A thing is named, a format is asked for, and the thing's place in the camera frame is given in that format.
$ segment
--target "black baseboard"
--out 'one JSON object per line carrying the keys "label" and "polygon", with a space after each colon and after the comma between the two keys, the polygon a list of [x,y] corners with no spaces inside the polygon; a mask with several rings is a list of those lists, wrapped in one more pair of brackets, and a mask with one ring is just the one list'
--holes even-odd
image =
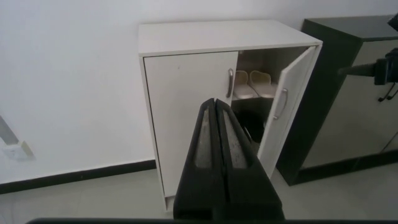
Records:
{"label": "black baseboard", "polygon": [[67,174],[59,174],[48,177],[0,184],[0,194],[18,192],[21,190],[36,189],[39,187],[48,187],[58,184],[67,184],[70,182],[90,180],[100,177],[109,177],[112,175],[128,174],[131,172],[139,172],[150,169],[156,169],[155,160],[116,165],[92,170],[83,170]]}

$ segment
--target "white cabinet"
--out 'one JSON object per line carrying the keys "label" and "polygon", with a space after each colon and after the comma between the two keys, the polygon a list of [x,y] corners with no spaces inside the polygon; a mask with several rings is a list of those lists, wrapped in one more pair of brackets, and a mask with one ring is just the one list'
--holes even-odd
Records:
{"label": "white cabinet", "polygon": [[[167,210],[172,208],[199,107],[209,98],[264,118],[258,156],[271,176],[321,44],[276,21],[140,25],[142,81]],[[275,97],[256,96],[255,103],[234,99],[236,70],[269,73],[277,85]]]}

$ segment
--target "white wall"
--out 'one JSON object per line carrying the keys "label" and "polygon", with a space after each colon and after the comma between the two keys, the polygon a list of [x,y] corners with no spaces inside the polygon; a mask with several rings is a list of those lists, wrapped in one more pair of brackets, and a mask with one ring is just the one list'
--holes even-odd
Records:
{"label": "white wall", "polygon": [[396,0],[0,0],[0,114],[36,160],[0,183],[154,158],[137,58],[144,22],[398,12]]}

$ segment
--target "shelf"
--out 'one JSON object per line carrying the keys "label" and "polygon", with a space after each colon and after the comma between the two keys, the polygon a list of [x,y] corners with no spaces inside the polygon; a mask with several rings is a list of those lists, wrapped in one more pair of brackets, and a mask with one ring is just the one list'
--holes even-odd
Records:
{"label": "shelf", "polygon": [[255,99],[255,98],[261,98],[261,96],[259,96],[259,95],[256,93],[252,98],[238,99],[236,96],[232,95],[232,101],[235,101],[235,100],[250,100],[250,99]]}

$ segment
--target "cabinet base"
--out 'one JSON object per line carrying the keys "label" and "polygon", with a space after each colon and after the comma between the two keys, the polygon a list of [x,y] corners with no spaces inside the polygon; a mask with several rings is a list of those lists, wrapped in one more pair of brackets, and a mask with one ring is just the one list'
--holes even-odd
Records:
{"label": "cabinet base", "polygon": [[280,174],[288,185],[292,186],[396,162],[398,162],[398,150],[305,168],[300,170],[294,179],[289,179],[289,175],[286,173],[280,172]]}

